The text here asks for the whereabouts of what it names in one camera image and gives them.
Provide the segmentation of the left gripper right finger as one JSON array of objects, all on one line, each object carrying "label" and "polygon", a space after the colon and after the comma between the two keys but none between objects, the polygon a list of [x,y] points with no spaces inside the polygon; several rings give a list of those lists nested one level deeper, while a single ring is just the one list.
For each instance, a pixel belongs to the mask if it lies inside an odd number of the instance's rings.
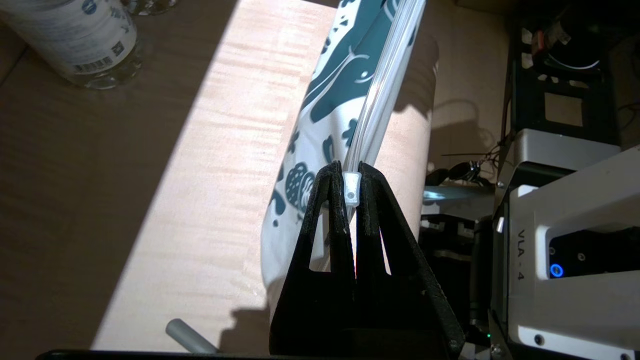
[{"label": "left gripper right finger", "polygon": [[392,357],[458,358],[466,335],[384,174],[361,162],[356,211],[359,319]]}]

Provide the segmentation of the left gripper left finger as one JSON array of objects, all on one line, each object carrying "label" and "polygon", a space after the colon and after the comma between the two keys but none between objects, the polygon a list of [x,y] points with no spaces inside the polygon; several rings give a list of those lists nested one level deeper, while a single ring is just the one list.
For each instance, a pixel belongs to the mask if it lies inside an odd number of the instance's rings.
[{"label": "left gripper left finger", "polygon": [[[353,321],[355,268],[346,218],[342,166],[318,171],[285,281],[270,322],[272,351],[335,351]],[[310,269],[323,203],[328,205],[330,270]]]}]

